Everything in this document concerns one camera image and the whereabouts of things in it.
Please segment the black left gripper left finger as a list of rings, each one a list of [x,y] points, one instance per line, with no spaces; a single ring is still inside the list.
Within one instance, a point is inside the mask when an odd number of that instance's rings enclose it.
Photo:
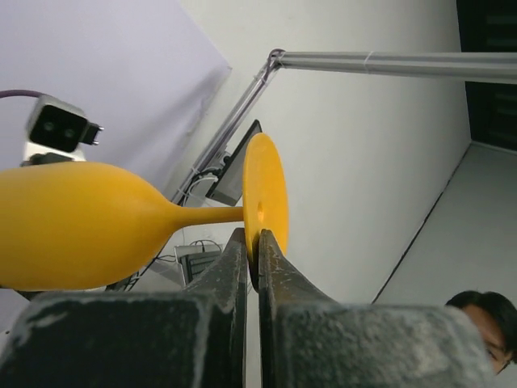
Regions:
[[[242,387],[247,258],[236,229],[220,258],[167,293],[46,293],[15,323],[4,387]]]

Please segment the orange plastic wine glass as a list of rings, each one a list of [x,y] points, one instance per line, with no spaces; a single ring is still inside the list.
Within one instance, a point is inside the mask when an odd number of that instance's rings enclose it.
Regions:
[[[242,222],[250,262],[270,230],[288,245],[281,158],[265,133],[246,148],[239,207],[189,208],[129,171],[101,162],[58,162],[1,173],[1,284],[20,291],[95,289],[147,264],[188,226]]]

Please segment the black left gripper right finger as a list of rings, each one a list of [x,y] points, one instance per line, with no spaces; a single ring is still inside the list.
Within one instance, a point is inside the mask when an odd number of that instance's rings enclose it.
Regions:
[[[491,387],[475,326],[435,306],[342,304],[311,283],[264,230],[258,248],[265,387]]]

